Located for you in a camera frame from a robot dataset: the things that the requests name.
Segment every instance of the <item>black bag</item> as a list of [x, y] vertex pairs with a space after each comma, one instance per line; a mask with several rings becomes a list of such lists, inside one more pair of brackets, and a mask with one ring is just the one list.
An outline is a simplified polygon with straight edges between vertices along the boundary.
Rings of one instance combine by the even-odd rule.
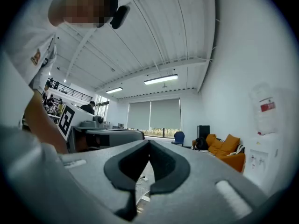
[[196, 139], [196, 148], [199, 150], [208, 150], [209, 146], [206, 142], [206, 140], [203, 137], [199, 137], [198, 139]]

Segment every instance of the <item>white shirt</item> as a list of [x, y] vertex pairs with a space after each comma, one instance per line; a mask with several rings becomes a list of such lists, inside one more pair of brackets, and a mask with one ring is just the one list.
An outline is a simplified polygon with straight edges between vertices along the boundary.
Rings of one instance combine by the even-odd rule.
[[4, 50], [14, 67], [26, 84], [40, 93], [57, 55], [54, 43], [50, 45], [55, 42], [56, 32], [56, 27], [48, 19], [52, 1], [29, 0], [16, 16], [4, 40]]

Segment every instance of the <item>railing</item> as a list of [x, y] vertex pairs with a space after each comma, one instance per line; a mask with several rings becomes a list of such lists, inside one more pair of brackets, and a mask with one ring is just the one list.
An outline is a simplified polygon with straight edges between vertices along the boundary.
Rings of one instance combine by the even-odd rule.
[[53, 88], [54, 90], [58, 90], [64, 94], [68, 94], [70, 96], [73, 96], [74, 98], [81, 99], [83, 101], [90, 102], [92, 100], [92, 97], [89, 95], [85, 95], [81, 92], [73, 90], [70, 87], [60, 84], [58, 81], [54, 81], [49, 78], [48, 80], [50, 81], [50, 87]]

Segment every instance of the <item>balcony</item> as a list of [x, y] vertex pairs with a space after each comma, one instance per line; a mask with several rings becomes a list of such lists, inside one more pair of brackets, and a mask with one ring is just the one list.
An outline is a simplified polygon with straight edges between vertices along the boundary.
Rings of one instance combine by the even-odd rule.
[[90, 103], [90, 101], [92, 100], [91, 96], [88, 96], [79, 91], [73, 90], [70, 87], [67, 87], [67, 86], [59, 83], [58, 81], [54, 81], [49, 78], [48, 78], [48, 80], [50, 81], [50, 88], [52, 88], [55, 91], [61, 92], [65, 95], [67, 95], [68, 97], [72, 97], [75, 100], [81, 100], [83, 103], [87, 103], [87, 104]]

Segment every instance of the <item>blue chair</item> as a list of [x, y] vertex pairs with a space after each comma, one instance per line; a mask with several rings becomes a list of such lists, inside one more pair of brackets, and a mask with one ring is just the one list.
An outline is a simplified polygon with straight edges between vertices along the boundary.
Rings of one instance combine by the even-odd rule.
[[184, 132], [178, 131], [174, 134], [174, 142], [171, 142], [171, 143], [172, 144], [181, 144], [181, 145], [183, 145], [184, 138], [185, 138]]

